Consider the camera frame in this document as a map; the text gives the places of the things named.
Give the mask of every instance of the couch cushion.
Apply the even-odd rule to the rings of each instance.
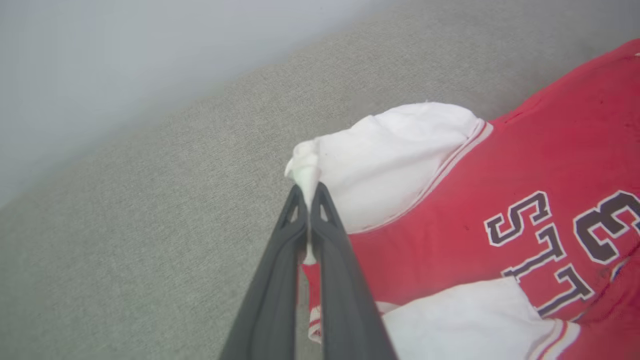
[[[497,117],[637,35],[638,6],[408,1],[119,136],[0,211],[0,357],[216,357],[296,143],[425,99]]]

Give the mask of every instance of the printed number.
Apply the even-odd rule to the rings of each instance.
[[[609,264],[620,256],[611,239],[599,240],[593,230],[602,227],[611,238],[618,238],[629,230],[618,215],[629,211],[635,216],[632,224],[640,234],[640,202],[627,192],[618,191],[598,203],[598,206],[573,219],[573,232],[591,260],[598,264]]]
[[[562,243],[558,237],[558,231],[555,224],[549,224],[542,230],[536,233],[539,243],[547,243],[548,247],[543,252],[533,258],[526,259],[523,263],[510,267],[502,272],[502,276],[515,276],[516,280],[520,282],[522,276],[527,275],[532,270],[535,270],[551,260],[559,261],[566,257],[566,253],[562,248]]]
[[[575,272],[572,264],[556,271],[556,279],[558,282],[569,282],[571,289],[549,300],[546,304],[537,307],[540,316],[547,316],[550,313],[562,308],[563,306],[578,300],[587,300],[593,295],[593,290],[584,280]]]
[[[489,244],[500,247],[522,235],[524,232],[522,212],[533,206],[536,207],[536,212],[529,217],[533,225],[538,225],[551,217],[551,208],[549,206],[547,193],[541,191],[535,192],[509,207],[508,216],[511,224],[508,230],[504,232],[500,231],[500,226],[504,224],[504,216],[502,214],[498,214],[484,222],[484,228],[489,237]],[[616,192],[614,195],[599,202],[597,207],[573,219],[573,232],[591,260],[595,263],[607,265],[620,256],[618,249],[610,238],[619,238],[630,229],[627,224],[618,218],[620,214],[626,211],[635,217],[632,227],[640,234],[640,201],[638,201],[635,195],[623,191]],[[597,227],[602,227],[609,234],[610,238],[599,240],[593,234],[593,231]],[[533,270],[542,267],[552,260],[558,262],[566,257],[566,252],[558,237],[555,224],[551,223],[537,231],[536,238],[538,239],[538,243],[547,243],[547,248],[538,255],[526,259],[516,266],[505,269],[502,271],[502,276],[513,276],[520,282],[520,278],[531,273]],[[619,269],[619,267],[614,269],[612,279]],[[582,280],[571,263],[558,270],[555,275],[558,282],[569,282],[571,289],[538,307],[537,310],[540,316],[547,316],[573,301],[578,299],[586,300],[594,294],[593,290]]]
[[[493,246],[503,246],[509,241],[522,235],[522,232],[524,231],[522,212],[533,206],[536,207],[536,212],[529,217],[533,225],[538,225],[542,221],[550,218],[551,210],[549,209],[548,204],[549,201],[547,199],[547,193],[535,192],[511,205],[508,210],[511,227],[504,232],[501,232],[499,228],[500,225],[504,223],[504,216],[502,216],[502,214],[495,215],[491,219],[485,221],[484,229],[489,236],[489,243]]]

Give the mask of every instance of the white wall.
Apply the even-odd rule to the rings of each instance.
[[[384,0],[0,0],[0,206]]]

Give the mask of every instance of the red fabric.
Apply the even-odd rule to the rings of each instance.
[[[549,244],[544,237],[540,242],[536,232],[546,229],[552,234],[553,224],[563,255],[532,267],[520,276],[520,285],[545,317],[571,320],[582,314],[576,320],[582,325],[580,336],[564,356],[640,357],[640,213],[634,213],[640,197],[637,53],[640,40],[578,67],[538,92],[494,120],[493,133],[413,210],[382,228],[351,235],[375,300],[402,305],[458,284],[498,278],[536,256],[540,261]],[[544,218],[543,211],[539,217],[544,219],[533,224],[530,216],[536,208],[521,212],[522,233],[501,246],[491,245],[485,222],[502,214],[506,224],[498,230],[505,232],[511,225],[517,229],[509,219],[509,207],[536,192],[541,192],[536,199],[546,194],[548,216]],[[627,203],[630,207],[608,220],[600,217],[618,237],[596,221],[592,230],[600,242],[585,245],[587,227],[593,223],[589,219],[598,216],[594,211],[606,213],[600,205],[616,209],[616,204]],[[580,215],[584,216],[577,224]],[[582,229],[582,237],[575,227]],[[493,238],[494,243],[500,240]],[[609,250],[617,255],[602,250],[607,238],[614,245]],[[572,269],[561,273],[565,277],[554,275],[569,265]],[[311,307],[319,305],[318,270],[304,266]],[[586,287],[573,285],[576,277],[569,276],[570,270]],[[614,272],[618,275],[612,282]],[[570,298],[572,288],[582,289],[582,295]],[[551,302],[563,293],[565,298]],[[544,312],[549,306],[551,311]]]

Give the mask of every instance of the gray couch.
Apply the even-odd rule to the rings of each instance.
[[[397,4],[122,135],[0,210],[0,358],[215,358],[293,146],[408,102],[490,120],[640,34],[636,0]],[[306,340],[301,288],[300,359]]]

